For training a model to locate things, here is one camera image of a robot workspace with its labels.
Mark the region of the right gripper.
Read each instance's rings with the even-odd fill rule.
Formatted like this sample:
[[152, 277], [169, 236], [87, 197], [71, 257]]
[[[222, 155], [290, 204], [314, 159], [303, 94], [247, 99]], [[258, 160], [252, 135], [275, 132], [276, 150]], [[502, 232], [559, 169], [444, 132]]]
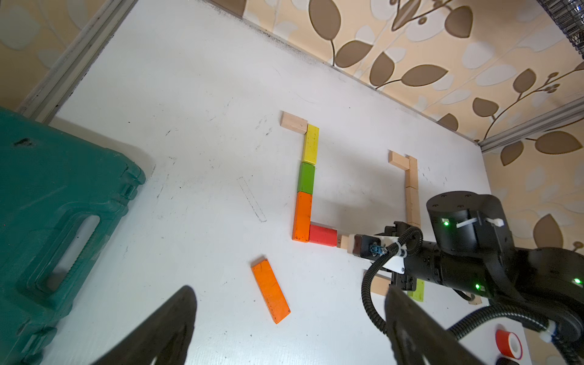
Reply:
[[454, 289], [454, 255], [442, 251], [436, 243], [424, 241], [417, 255], [408, 255], [404, 260], [405, 271], [392, 273], [391, 287], [414, 291], [417, 280], [427, 281]]

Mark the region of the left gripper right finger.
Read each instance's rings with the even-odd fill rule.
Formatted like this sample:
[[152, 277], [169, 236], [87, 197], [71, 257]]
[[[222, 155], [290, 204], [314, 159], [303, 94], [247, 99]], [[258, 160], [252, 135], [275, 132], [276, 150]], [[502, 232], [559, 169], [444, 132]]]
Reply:
[[385, 299], [386, 335], [397, 364], [480, 364], [418, 304], [398, 288]]

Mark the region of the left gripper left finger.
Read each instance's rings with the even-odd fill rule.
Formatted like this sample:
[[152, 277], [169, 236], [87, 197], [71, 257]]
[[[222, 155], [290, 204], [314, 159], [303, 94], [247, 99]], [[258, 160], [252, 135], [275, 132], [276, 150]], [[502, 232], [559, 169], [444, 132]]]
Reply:
[[96, 364], [184, 364], [193, 338], [197, 300], [185, 285]]

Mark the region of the light green small block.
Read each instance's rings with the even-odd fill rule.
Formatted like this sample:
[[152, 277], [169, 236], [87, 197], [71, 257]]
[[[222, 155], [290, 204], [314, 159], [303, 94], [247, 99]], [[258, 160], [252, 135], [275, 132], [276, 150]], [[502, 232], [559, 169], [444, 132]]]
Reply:
[[415, 290], [409, 291], [408, 296], [414, 301], [418, 301], [420, 303], [423, 303], [424, 302], [424, 289], [425, 289], [424, 281], [422, 281], [421, 279], [417, 279]]

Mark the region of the wood long block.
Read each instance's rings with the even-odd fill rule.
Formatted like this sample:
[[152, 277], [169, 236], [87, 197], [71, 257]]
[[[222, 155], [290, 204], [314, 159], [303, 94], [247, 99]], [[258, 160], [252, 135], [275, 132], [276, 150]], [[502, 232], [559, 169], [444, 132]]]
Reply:
[[406, 202], [406, 218], [407, 223], [418, 228], [421, 227], [421, 213], [420, 213], [420, 201], [419, 193], [416, 188], [407, 187], [405, 189], [405, 202]]
[[376, 275], [372, 280], [370, 286], [370, 292], [373, 294], [378, 294], [380, 296], [386, 296], [389, 290], [391, 280], [384, 276]]
[[418, 160], [408, 156], [409, 169], [405, 172], [405, 187], [419, 189], [418, 187]]

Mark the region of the wood small block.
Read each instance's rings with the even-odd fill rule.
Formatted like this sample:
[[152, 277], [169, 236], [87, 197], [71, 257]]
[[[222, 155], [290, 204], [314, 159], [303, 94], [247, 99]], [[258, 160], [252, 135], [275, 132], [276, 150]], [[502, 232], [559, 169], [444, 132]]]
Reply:
[[340, 235], [338, 240], [338, 248], [344, 249], [348, 254], [353, 254], [355, 244], [355, 234]]
[[407, 171], [410, 169], [410, 161], [407, 157], [402, 156], [394, 151], [389, 152], [389, 163], [394, 167]]

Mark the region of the dark green block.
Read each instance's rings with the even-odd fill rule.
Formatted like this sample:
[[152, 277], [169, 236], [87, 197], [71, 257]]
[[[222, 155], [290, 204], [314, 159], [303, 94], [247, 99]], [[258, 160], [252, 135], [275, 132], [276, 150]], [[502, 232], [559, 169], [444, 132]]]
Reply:
[[313, 164], [302, 162], [300, 166], [297, 191], [313, 194], [316, 167]]

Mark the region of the yellow long block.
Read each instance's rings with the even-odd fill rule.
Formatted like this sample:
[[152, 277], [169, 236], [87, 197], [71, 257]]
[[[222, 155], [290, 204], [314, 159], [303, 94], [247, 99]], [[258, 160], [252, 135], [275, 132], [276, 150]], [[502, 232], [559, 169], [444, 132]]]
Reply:
[[308, 124], [304, 136], [303, 162], [316, 165], [319, 150], [319, 128]]

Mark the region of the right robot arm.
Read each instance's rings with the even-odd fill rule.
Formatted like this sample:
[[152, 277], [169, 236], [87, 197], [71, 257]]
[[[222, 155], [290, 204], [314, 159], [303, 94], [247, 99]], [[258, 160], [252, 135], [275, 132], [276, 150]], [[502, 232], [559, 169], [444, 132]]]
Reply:
[[[583, 362], [583, 257], [563, 248], [515, 247], [500, 200], [453, 191], [427, 202], [435, 241], [397, 221], [377, 236], [350, 238], [353, 255], [372, 264], [361, 284], [363, 307], [391, 342], [399, 364], [476, 364], [461, 340], [482, 324], [508, 318], [536, 331], [568, 364]], [[442, 328], [408, 297], [417, 280], [489, 304]]]

